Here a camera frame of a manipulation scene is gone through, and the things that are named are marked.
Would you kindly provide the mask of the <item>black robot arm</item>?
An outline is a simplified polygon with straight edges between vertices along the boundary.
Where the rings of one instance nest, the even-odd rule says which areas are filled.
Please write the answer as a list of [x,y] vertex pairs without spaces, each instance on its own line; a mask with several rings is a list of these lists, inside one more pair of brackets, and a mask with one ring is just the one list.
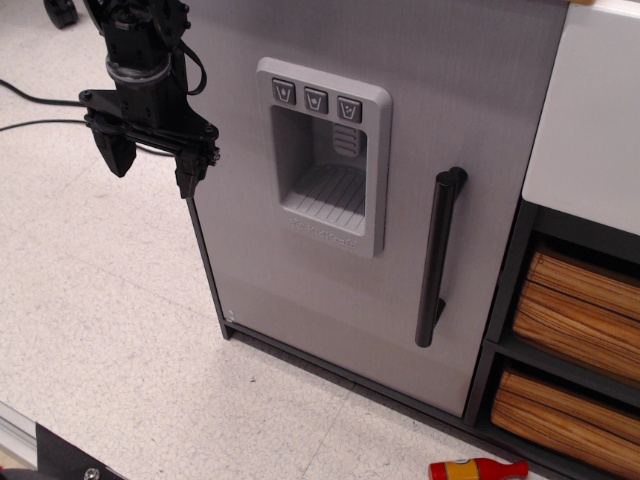
[[184,199],[193,197],[216,164],[218,129],[189,105],[207,83],[188,85],[186,62],[199,57],[183,41],[191,26],[181,1],[89,1],[88,12],[104,37],[105,66],[115,87],[85,90],[79,100],[110,171],[123,177],[137,148],[146,145],[172,155]]

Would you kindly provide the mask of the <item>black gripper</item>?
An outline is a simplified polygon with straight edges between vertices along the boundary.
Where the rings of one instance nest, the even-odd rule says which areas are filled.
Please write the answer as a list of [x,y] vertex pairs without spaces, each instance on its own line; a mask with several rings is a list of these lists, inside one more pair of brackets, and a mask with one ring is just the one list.
[[189,105],[185,70],[171,70],[157,82],[118,82],[114,90],[84,90],[85,121],[109,170],[124,177],[136,144],[178,155],[175,177],[182,199],[194,196],[206,176],[208,159],[217,159],[218,130]]

